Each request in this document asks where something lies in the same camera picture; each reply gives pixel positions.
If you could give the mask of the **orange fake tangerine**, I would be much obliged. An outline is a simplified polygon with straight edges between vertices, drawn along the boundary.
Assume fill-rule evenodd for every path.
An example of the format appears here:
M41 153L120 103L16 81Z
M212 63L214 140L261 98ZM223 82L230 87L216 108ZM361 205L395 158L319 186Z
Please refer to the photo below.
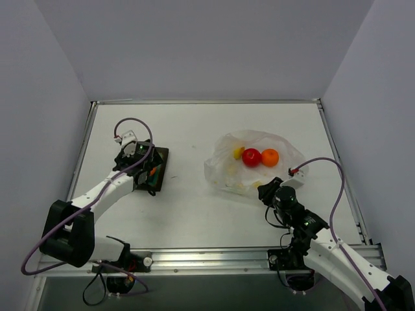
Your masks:
M279 163L279 153L275 149L268 148L261 153L261 162L266 167L274 167Z

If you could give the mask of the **red fake apple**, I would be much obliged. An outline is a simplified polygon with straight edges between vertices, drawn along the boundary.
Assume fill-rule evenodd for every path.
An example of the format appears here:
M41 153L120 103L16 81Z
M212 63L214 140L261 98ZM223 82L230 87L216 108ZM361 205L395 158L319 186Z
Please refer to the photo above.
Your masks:
M255 148L248 148L243 153L242 161L246 167L257 167L261 164L261 153Z

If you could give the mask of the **clear plastic bag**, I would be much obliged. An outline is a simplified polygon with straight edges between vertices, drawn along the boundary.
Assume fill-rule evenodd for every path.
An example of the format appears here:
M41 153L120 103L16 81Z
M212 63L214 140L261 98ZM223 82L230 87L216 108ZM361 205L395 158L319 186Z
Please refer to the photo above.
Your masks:
M256 130L227 133L204 162L206 181L214 188L248 198L275 177L288 178L305 156L286 138Z

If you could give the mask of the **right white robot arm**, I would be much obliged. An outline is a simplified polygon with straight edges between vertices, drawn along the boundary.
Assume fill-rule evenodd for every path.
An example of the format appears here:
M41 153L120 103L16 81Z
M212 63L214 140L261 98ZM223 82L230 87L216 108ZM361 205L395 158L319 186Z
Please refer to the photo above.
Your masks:
M317 214L298 202L294 188L274 178L257 188L259 200L272 209L280 228L289 230L285 249L271 249L270 269L313 270L330 281L360 310L413 310L408 280L393 277L366 260Z

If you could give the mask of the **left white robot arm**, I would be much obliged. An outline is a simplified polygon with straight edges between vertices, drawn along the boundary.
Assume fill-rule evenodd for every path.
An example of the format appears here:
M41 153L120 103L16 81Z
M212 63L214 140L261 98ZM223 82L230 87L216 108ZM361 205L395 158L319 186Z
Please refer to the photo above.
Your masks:
M51 205L40 252L77 268L85 265L97 249L95 222L121 198L146 184L153 168L162 163L150 139L126 143L102 182L75 199Z

